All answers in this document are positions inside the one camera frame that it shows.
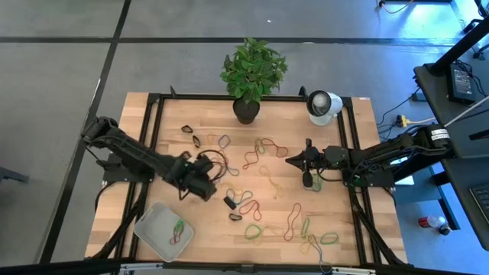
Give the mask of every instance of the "black desk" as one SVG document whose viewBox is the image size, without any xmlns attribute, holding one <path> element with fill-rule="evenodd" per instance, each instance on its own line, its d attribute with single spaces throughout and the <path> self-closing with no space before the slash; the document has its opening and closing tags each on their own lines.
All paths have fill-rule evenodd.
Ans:
<svg viewBox="0 0 489 275">
<path fill-rule="evenodd" d="M 485 76 L 489 73 L 489 61 L 475 60 L 469 64 L 474 68 L 474 75 L 479 76 L 481 79 L 484 91 L 488 94 L 489 79 Z M 418 79 L 419 87 L 421 87 L 438 123 L 444 125 L 467 109 L 462 104 L 450 102 L 446 98 L 447 88 L 445 76 L 433 76 L 424 66 L 414 68 L 414 73 Z M 474 91 L 474 93 L 477 101 L 483 98 L 479 92 Z M 489 102 L 484 102 L 484 104 L 468 114 L 470 115 L 472 112 L 486 108 L 489 108 Z M 457 156 L 463 158 L 489 157 L 489 139 L 470 141 L 468 138 L 469 134 L 487 129 L 489 129 L 489 112 L 465 119 L 464 121 L 454 122 L 448 126 L 447 130 L 449 131 Z"/>
<path fill-rule="evenodd" d="M 473 67 L 473 74 L 481 79 L 484 91 L 488 94 L 489 79 L 485 76 L 489 73 L 489 61 L 472 60 L 469 64 Z M 414 73 L 438 123 L 444 125 L 467 109 L 467 107 L 456 102 L 450 102 L 446 98 L 445 76 L 433 76 L 424 66 L 416 67 Z M 477 101 L 483 99 L 479 92 L 474 92 Z M 469 112 L 468 115 L 488 107 L 489 102 L 485 102 L 481 107 Z M 489 183 L 489 139 L 471 141 L 468 137 L 470 134 L 487 129 L 489 129 L 489 113 L 454 122 L 447 127 L 458 158 L 442 161 L 445 169 L 442 177 L 446 178 L 444 183 L 450 182 L 452 184 L 482 247 L 489 251 L 489 225 L 468 190 L 470 186 Z"/>
</svg>

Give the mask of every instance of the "potted plant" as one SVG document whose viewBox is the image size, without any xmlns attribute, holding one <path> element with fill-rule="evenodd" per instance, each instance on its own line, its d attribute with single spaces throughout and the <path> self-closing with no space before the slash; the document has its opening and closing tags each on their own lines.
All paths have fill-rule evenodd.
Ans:
<svg viewBox="0 0 489 275">
<path fill-rule="evenodd" d="M 268 42 L 248 37 L 244 45 L 237 46 L 233 59 L 226 55 L 221 78 L 228 83 L 226 89 L 236 100 L 232 108 L 242 124 L 250 124 L 260 111 L 263 95 L 278 88 L 287 71 L 285 57 L 266 47 Z"/>
</svg>

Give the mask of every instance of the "gray floor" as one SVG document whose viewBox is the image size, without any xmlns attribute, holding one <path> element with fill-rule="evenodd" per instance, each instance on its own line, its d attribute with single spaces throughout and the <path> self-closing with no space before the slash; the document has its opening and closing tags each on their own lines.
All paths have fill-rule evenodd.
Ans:
<svg viewBox="0 0 489 275">
<path fill-rule="evenodd" d="M 116 0 L 2 1 L 0 36 L 111 37 L 122 4 Z M 375 0 L 133 0 L 122 36 L 444 39 L 461 36 L 459 19 L 470 21 L 477 16 L 473 2 L 457 4 L 462 18 L 447 4 L 416 4 L 389 15 L 375 8 Z M 395 9 L 401 4 L 391 6 Z M 368 96 L 378 121 L 416 89 L 413 67 L 437 60 L 448 49 L 374 44 L 270 46 L 287 56 L 290 68 L 281 93 L 297 94 L 305 86 L 309 91 Z M 219 73 L 224 55 L 233 49 L 234 44 L 119 44 L 98 115 L 118 118 L 126 92 L 169 92 L 170 85 L 181 93 L 223 92 Z M 2 181 L 0 185 L 4 225 L 0 266 L 36 261 L 107 50 L 108 44 L 0 44 L 0 166 L 31 176 L 28 184 Z M 427 104 L 416 102 L 406 103 L 387 120 L 397 114 L 411 120 L 432 116 Z M 101 169 L 87 155 L 53 260 L 83 258 L 101 176 Z M 410 263 L 487 273 L 489 252 L 482 250 L 455 195 L 450 194 L 462 230 L 447 237 L 416 226 L 417 217 L 441 212 L 437 202 L 398 207 Z"/>
</svg>

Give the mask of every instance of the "green leaves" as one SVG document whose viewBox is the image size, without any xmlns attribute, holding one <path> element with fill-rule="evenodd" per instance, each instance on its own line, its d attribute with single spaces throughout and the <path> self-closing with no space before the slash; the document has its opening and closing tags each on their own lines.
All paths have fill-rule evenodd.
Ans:
<svg viewBox="0 0 489 275">
<path fill-rule="evenodd" d="M 226 89 L 230 95 L 248 103 L 260 102 L 263 95 L 280 88 L 280 81 L 288 70 L 285 57 L 275 50 L 267 48 L 268 42 L 256 41 L 252 37 L 244 39 L 244 44 L 236 47 L 232 60 L 226 55 L 224 72 L 220 77 L 228 83 Z"/>
</svg>

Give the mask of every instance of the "wooden tabletop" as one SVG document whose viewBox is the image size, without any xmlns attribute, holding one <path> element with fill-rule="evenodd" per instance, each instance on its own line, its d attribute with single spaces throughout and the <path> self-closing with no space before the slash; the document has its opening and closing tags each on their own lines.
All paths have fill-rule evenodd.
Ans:
<svg viewBox="0 0 489 275">
<path fill-rule="evenodd" d="M 130 92 L 126 98 L 119 127 L 133 138 L 139 136 L 146 100 L 147 93 L 141 92 Z M 353 98 L 352 101 L 361 147 L 378 144 L 370 99 Z M 151 125 L 155 113 L 152 112 L 150 119 L 147 144 L 152 135 Z M 351 147 L 353 143 L 345 109 L 343 114 L 347 125 L 345 127 L 348 145 Z M 300 237 L 300 230 L 303 221 L 309 218 L 309 234 L 320 238 L 327 232 L 335 232 L 339 236 L 338 243 L 321 245 L 325 262 L 359 264 L 348 190 L 342 183 L 324 183 L 320 192 L 305 190 L 301 171 L 285 163 L 284 158 L 278 158 L 273 147 L 266 147 L 266 152 L 260 155 L 257 164 L 250 165 L 246 170 L 242 169 L 246 164 L 244 155 L 248 151 L 253 151 L 257 138 L 270 138 L 277 145 L 286 147 L 287 157 L 299 154 L 305 148 L 306 138 L 311 138 L 313 146 L 320 150 L 329 145 L 340 145 L 337 121 L 325 127 L 314 125 L 309 120 L 304 102 L 262 102 L 255 121 L 250 125 L 242 125 L 232 111 L 232 101 L 167 99 L 164 102 L 156 151 L 176 156 L 187 150 L 196 156 L 200 150 L 193 146 L 192 135 L 180 130 L 184 125 L 193 128 L 194 134 L 202 143 L 200 150 L 218 150 L 217 140 L 227 134 L 231 138 L 231 143 L 224 151 L 229 159 L 229 166 L 238 168 L 240 174 L 227 174 L 217 185 L 218 192 L 208 202 L 203 202 L 194 195 L 179 201 L 176 188 L 165 183 L 160 177 L 152 182 L 146 208 L 155 202 L 163 202 L 195 230 L 193 239 L 177 258 L 178 261 L 317 265 L 319 255 L 313 248 L 306 253 L 300 251 L 300 245 L 304 242 Z M 215 135 L 215 138 L 211 139 L 209 135 Z M 270 184 L 269 178 L 260 174 L 262 166 L 268 168 L 271 180 L 282 189 L 280 194 L 277 195 L 277 190 Z M 341 179 L 338 171 L 325 171 L 323 176 Z M 260 203 L 263 218 L 256 222 L 251 212 L 243 215 L 242 221 L 231 221 L 228 214 L 232 211 L 222 200 L 228 189 L 223 183 L 231 183 L 235 188 L 252 191 L 253 199 Z M 102 194 L 86 249 L 87 257 L 99 251 L 120 224 L 127 190 L 128 183 L 116 183 Z M 406 260 L 392 198 L 382 189 L 370 188 L 369 191 L 377 230 L 394 253 L 401 260 Z M 287 216 L 295 203 L 299 203 L 302 210 L 293 223 L 293 239 L 285 241 L 282 232 L 287 230 Z M 277 228 L 265 229 L 258 241 L 249 241 L 245 239 L 245 229 L 250 224 L 262 228 Z M 363 232 L 367 256 L 371 261 L 368 233 L 364 228 Z M 132 226 L 128 229 L 123 255 L 128 254 L 131 236 Z M 139 242 L 137 259 L 161 260 L 142 241 Z"/>
</svg>

